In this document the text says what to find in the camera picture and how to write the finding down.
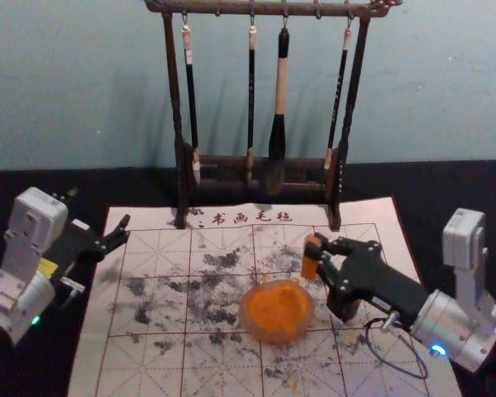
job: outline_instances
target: orange pigment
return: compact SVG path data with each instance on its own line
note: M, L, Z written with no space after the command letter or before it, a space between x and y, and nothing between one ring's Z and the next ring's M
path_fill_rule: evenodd
M252 321L266 332L290 335L305 319L308 305L308 297L290 283L254 290L247 308Z

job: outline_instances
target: hook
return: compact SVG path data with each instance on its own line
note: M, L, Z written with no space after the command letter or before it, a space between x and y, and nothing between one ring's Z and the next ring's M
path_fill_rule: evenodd
M322 13L320 12L320 2L318 0L314 0L314 5L316 6L316 19L322 19Z
M355 19L355 15L352 11L352 6L349 0L344 0L344 4L347 6L347 27L351 26L351 21Z
M188 24L188 8L185 7L184 10L182 11L182 22L184 25Z
M285 5L283 9L283 28L287 28L287 20L289 19L289 6L287 5L287 0L281 0Z
M250 24L255 25L255 0L250 0Z

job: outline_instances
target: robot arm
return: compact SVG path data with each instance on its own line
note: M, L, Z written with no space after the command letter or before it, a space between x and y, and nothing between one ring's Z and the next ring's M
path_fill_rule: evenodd
M67 302L84 291L70 278L78 261L97 263L128 239L128 215L100 237L78 219L67 222L66 199L33 187L15 199L0 267L0 345L16 346L61 285L70 288Z
M342 321L353 318L360 300L388 314L383 328L397 324L430 349L476 372L496 361L496 304L484 289L484 215L458 209L443 232L445 262L455 267L457 299L424 287L386 265L378 242L323 235L307 238L302 276L318 274L329 287L327 306ZM341 269L331 256L346 256Z

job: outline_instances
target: black tabletop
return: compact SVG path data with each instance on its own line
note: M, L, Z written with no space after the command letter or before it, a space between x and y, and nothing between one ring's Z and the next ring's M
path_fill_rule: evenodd
M71 214L98 231L104 229L111 206L175 206L172 170L56 170L0 172L0 262L3 232L14 198L36 186L47 192L80 188ZM455 293L451 270L441 263L441 232L458 208L487 216L487 289L496 298L496 161L452 161L403 164L349 165L346 201L392 196L423 284ZM200 194L193 205L246 202L320 203L316 196L284 194L270 200L242 192ZM94 268L84 267L80 278L91 284ZM66 395L74 352L88 296L64 313L49 310L13 352L0 360L0 396ZM454 365L463 396L484 395L483 380Z

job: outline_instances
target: blue led light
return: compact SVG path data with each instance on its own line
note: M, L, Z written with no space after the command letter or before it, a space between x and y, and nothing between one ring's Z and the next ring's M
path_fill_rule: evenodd
M445 348L443 346L441 346L441 345L432 345L431 349L434 352L439 353L441 356L444 356L446 354Z

